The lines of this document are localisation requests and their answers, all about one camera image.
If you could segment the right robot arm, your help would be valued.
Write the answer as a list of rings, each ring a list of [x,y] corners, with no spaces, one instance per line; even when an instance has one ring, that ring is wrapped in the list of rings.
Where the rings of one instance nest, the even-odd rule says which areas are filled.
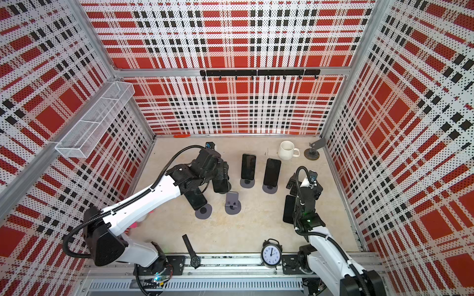
[[[335,296],[385,296],[382,277],[358,264],[316,212],[316,201],[323,191],[317,173],[299,166],[289,183],[296,190],[293,227],[308,242],[299,251],[300,269],[315,273]]]

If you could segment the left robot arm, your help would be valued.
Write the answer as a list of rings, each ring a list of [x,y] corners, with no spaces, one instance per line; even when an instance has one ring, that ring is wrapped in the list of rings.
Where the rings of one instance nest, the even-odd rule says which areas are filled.
[[[139,242],[125,233],[136,222],[162,204],[185,196],[196,213],[210,214],[208,201],[200,186],[212,185],[214,192],[231,190],[228,164],[215,150],[213,142],[197,145],[197,158],[188,164],[173,166],[168,162],[155,182],[133,196],[102,210],[90,207],[83,223],[63,239],[62,250],[72,258],[92,259],[96,266],[130,263],[152,274],[164,271],[169,263],[155,242]]]

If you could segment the purple phone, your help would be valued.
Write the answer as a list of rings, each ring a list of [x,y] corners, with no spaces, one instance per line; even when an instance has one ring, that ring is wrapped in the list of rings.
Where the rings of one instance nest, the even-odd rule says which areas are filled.
[[[217,164],[216,175],[212,179],[212,186],[215,193],[221,193],[222,181],[229,181],[227,162],[220,162]]]

